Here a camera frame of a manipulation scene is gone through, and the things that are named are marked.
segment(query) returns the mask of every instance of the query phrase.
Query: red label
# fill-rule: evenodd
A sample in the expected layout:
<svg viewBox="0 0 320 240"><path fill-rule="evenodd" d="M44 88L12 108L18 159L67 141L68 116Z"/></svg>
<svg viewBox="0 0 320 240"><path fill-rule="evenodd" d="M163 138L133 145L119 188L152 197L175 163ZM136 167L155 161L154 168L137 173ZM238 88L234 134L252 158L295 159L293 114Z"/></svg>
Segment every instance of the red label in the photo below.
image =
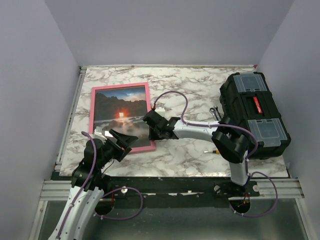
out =
<svg viewBox="0 0 320 240"><path fill-rule="evenodd" d="M263 111L261 109L261 106L260 106L260 103L258 101L258 98L256 96L253 97L253 100L254 100L254 103L255 103L255 106L256 106L256 109L258 110L258 113L262 114Z"/></svg>

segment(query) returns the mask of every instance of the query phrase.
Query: mountain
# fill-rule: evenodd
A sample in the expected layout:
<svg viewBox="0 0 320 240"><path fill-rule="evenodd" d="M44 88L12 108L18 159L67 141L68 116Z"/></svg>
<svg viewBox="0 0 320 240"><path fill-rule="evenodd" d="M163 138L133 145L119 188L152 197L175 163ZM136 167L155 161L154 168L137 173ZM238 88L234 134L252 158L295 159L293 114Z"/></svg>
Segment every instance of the mountain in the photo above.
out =
<svg viewBox="0 0 320 240"><path fill-rule="evenodd" d="M95 95L94 121L109 120L119 118L119 113L124 113L124 117L144 116L147 113L147 102L125 101L116 96L107 97L102 93Z"/></svg>

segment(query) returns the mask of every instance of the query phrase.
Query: sunset photo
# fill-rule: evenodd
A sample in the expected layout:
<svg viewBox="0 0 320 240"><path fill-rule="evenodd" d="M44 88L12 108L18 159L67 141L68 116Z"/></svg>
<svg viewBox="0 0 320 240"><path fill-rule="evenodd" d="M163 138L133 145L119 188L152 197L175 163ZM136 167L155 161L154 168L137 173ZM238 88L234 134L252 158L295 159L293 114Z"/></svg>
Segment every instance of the sunset photo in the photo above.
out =
<svg viewBox="0 0 320 240"><path fill-rule="evenodd" d="M106 137L111 136L110 129L137 136L132 148L151 146L149 126L142 121L147 112L145 86L96 90L93 130L101 127Z"/></svg>

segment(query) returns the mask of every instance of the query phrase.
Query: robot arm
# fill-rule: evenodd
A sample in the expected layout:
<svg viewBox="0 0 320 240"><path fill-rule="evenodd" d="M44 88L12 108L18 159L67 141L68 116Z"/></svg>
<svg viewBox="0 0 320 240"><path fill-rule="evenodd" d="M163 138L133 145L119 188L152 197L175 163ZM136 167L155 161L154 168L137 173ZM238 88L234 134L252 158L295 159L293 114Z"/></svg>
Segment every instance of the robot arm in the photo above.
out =
<svg viewBox="0 0 320 240"><path fill-rule="evenodd" d="M248 153L248 137L234 129L210 127L219 123L232 124L229 117L224 117L220 122L188 121L188 124L185 124L179 117L166 120L155 110L151 110L144 116L143 121L150 127L149 138L151 140L189 138L213 142L222 157L229 162L231 181L239 186L247 184L249 176L244 158Z"/></svg>
<svg viewBox="0 0 320 240"><path fill-rule="evenodd" d="M109 192L109 186L105 186L102 180L101 169L111 159L118 162L131 151L129 147L138 138L109 131L115 142L105 138L95 131L93 139L96 148L96 161L92 174L94 147L89 140L84 149L84 158L73 171L71 188L68 201L64 207L60 220L48 240L81 240L83 232L92 217L92 212L105 192Z"/></svg>
<svg viewBox="0 0 320 240"><path fill-rule="evenodd" d="M244 187L248 183L249 176L244 160L248 149L248 137L234 129L220 126L210 127L218 123L232 125L230 118L224 117L220 122L205 123L208 127L199 127L194 125L203 125L204 123L189 121L188 124L185 124L179 117L172 117L168 121L156 111L151 110L144 116L143 121L150 127L149 138L151 140L192 138L213 142L222 157L229 161L231 182L238 187ZM68 201L49 240L81 240L92 216L91 213L104 193L111 190L102 184L101 169L111 159L120 162L131 151L129 145L138 138L113 130L109 132L114 136L116 142L95 132L96 138L93 141L96 146L96 163L90 176L88 175L93 165L94 149L91 141L86 143L84 158L72 173Z"/></svg>

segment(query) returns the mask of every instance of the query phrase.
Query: glass panel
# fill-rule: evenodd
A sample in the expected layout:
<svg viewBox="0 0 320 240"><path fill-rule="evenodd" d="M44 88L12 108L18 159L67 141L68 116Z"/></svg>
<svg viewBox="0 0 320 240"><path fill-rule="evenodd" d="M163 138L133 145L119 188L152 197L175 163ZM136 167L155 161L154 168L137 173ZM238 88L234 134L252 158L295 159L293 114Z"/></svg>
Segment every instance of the glass panel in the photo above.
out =
<svg viewBox="0 0 320 240"><path fill-rule="evenodd" d="M248 214L269 209L274 200L252 200ZM47 240L65 207L49 201L39 240ZM135 209L114 209L110 216L132 215ZM100 220L92 217L83 240L307 240L294 199L280 199L267 216L247 218L229 208L144 208L137 217Z"/></svg>

